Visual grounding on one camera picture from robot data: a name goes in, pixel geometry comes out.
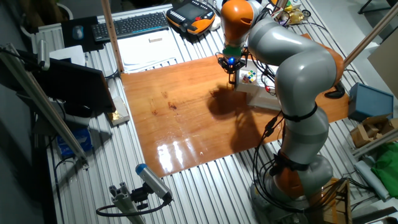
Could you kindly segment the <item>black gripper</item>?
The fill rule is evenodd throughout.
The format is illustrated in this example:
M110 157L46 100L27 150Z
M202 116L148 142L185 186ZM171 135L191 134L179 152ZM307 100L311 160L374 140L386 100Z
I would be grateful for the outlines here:
M218 64L228 74L228 80L231 80L231 74L234 74L234 80L238 80L238 70L246 66L246 62L243 59L234 57L220 57L218 58Z

